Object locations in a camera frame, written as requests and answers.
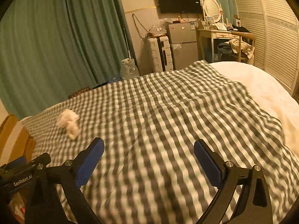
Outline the cardboard box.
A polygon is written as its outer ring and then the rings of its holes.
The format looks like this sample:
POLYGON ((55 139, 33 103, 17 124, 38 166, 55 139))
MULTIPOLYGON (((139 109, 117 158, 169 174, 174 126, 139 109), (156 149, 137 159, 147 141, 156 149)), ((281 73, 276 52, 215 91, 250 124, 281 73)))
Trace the cardboard box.
POLYGON ((31 160, 36 141, 15 115, 8 115, 2 122, 0 140, 1 166, 19 157, 31 160))

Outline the brown floral bag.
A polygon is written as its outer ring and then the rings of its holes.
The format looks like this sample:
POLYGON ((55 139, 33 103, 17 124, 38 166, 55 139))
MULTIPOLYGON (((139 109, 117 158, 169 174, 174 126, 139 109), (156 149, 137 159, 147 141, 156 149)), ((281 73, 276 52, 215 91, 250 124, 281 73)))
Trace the brown floral bag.
POLYGON ((91 88, 87 86, 85 88, 80 89, 79 91, 76 91, 76 92, 72 93, 71 95, 68 96, 68 98, 72 99, 72 98, 77 97, 78 95, 83 94, 83 93, 85 93, 87 91, 90 91, 90 90, 91 90, 91 88))

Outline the white bed cover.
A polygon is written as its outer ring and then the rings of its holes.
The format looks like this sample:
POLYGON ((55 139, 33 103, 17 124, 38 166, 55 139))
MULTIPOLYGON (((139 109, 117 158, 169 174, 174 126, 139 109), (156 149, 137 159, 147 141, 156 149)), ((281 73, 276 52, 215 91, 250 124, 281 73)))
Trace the white bed cover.
POLYGON ((285 144, 298 156, 298 103, 287 90, 270 74, 253 65, 233 61, 210 65, 228 79, 242 83, 263 110, 280 120, 285 144))

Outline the grey checkered cloth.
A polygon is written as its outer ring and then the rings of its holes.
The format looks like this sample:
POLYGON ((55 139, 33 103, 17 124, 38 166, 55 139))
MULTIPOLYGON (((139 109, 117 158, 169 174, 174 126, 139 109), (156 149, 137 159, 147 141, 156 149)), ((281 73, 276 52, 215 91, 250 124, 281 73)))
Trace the grey checkered cloth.
POLYGON ((52 166, 104 140, 82 189, 103 223, 195 223, 216 194, 194 155, 198 139, 223 160, 263 168, 274 223, 298 198, 298 156, 280 120, 204 61, 107 84, 22 122, 36 140, 33 157, 49 153, 52 166), (56 125, 65 109, 80 117, 75 140, 56 125))

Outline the green curtain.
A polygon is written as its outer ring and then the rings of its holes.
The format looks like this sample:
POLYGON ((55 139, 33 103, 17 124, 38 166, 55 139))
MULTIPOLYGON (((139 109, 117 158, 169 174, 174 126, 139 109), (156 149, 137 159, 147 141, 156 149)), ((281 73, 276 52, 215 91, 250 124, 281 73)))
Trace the green curtain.
POLYGON ((134 56, 121 0, 1 0, 1 101, 19 118, 108 82, 134 56))

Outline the large water bottle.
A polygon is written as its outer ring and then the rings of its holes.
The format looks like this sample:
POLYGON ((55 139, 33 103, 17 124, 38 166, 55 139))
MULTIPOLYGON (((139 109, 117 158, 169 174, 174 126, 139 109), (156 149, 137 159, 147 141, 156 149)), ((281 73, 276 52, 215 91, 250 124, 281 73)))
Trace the large water bottle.
POLYGON ((127 58, 122 60, 120 76, 123 80, 140 77, 139 70, 135 64, 134 59, 127 58))

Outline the white suitcase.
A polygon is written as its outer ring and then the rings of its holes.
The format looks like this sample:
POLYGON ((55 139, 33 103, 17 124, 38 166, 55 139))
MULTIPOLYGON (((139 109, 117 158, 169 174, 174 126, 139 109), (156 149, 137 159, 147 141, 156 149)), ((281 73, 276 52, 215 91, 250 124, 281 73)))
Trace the white suitcase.
POLYGON ((168 37, 158 36, 147 40, 153 72, 173 71, 171 46, 168 37))

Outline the wooden chair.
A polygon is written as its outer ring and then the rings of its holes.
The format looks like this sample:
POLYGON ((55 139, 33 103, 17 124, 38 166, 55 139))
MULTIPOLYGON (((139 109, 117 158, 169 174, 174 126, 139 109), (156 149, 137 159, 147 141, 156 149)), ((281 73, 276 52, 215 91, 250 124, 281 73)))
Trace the wooden chair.
POLYGON ((253 65, 256 35, 250 32, 239 31, 232 31, 232 34, 238 36, 238 39, 235 39, 233 43, 230 42, 237 62, 246 62, 253 65))

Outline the plastic bag on suitcase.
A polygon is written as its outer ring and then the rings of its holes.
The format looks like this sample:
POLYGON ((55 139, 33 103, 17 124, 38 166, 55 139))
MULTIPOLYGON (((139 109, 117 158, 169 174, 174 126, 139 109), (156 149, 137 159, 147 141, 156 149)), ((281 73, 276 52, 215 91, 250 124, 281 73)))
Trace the plastic bag on suitcase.
POLYGON ((154 25, 150 28, 149 33, 153 37, 160 37, 160 36, 165 36, 167 34, 167 31, 166 31, 165 27, 154 25))

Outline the white dressing table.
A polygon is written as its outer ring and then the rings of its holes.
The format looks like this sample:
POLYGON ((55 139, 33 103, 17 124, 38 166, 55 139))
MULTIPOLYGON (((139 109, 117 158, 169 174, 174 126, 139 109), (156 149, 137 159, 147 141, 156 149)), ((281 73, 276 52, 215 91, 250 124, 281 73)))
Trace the white dressing table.
POLYGON ((201 55, 203 59, 206 59, 205 48, 204 48, 204 39, 209 39, 211 44, 211 62, 215 62, 215 39, 233 39, 238 38, 237 35, 233 35, 231 31, 222 31, 222 30, 207 30, 207 29, 198 29, 198 43, 201 50, 201 55))

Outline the grey mini fridge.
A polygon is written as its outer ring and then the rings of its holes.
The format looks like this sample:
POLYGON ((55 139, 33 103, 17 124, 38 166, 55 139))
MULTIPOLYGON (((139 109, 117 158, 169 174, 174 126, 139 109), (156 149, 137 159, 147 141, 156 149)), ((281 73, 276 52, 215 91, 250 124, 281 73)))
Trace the grey mini fridge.
POLYGON ((184 69, 198 61, 199 53, 194 23, 168 24, 167 33, 175 70, 184 69))

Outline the oval vanity mirror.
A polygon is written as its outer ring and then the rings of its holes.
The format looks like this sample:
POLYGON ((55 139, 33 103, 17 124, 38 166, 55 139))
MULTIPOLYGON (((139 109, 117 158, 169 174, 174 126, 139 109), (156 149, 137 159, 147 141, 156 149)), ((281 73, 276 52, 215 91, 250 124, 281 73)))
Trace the oval vanity mirror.
POLYGON ((221 20, 222 9, 217 0, 204 0, 203 9, 208 21, 215 24, 221 20))

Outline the black wall television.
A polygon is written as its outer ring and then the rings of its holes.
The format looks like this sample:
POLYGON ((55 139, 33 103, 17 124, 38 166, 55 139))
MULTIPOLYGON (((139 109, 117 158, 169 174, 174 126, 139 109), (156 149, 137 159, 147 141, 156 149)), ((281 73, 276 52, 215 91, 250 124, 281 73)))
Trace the black wall television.
POLYGON ((203 14, 200 0, 158 0, 161 14, 203 14))

